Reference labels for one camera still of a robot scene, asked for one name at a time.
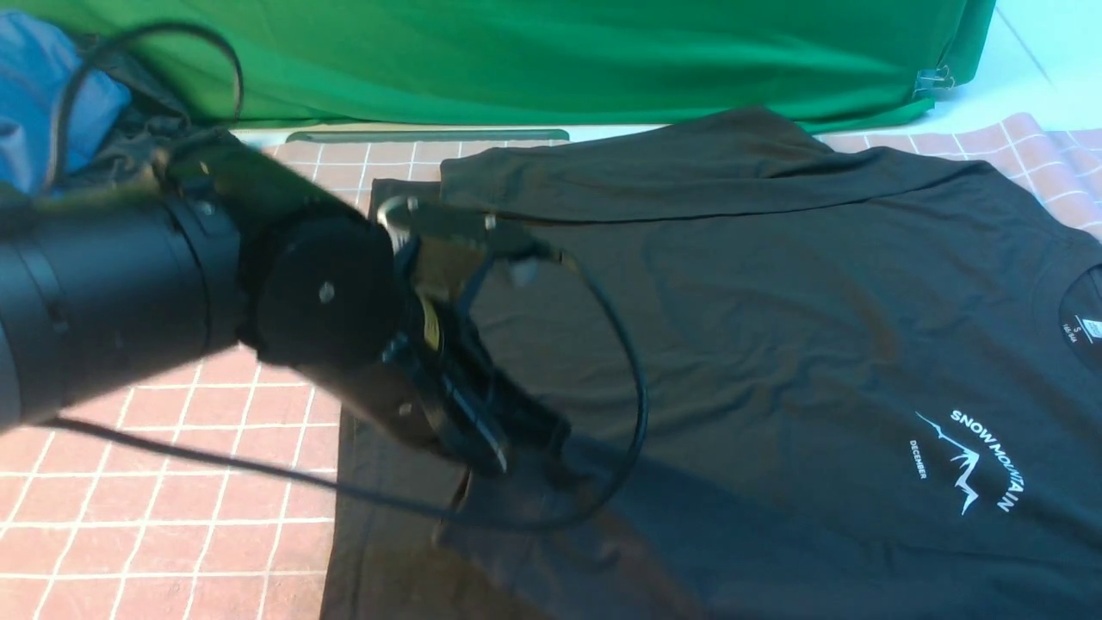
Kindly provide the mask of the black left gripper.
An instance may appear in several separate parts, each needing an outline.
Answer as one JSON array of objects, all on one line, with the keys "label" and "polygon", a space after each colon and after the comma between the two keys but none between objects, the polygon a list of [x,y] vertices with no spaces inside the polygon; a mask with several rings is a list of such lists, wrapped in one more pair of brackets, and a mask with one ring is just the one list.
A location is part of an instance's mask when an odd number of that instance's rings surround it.
[{"label": "black left gripper", "polygon": [[493,365],[468,315],[420,294],[381,353],[334,376],[331,392],[406,447],[475,474],[511,474],[520,452],[559,456],[572,432]]}]

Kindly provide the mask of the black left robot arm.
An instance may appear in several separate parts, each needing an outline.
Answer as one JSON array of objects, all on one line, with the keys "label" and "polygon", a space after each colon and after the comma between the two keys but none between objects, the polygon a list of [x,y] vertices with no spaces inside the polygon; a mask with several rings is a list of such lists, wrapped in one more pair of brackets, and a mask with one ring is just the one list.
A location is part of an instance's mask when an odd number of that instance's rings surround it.
[{"label": "black left robot arm", "polygon": [[491,362],[418,244],[229,138],[138,180],[3,207],[3,429],[244,344],[347,412],[487,476],[558,455],[566,418]]}]

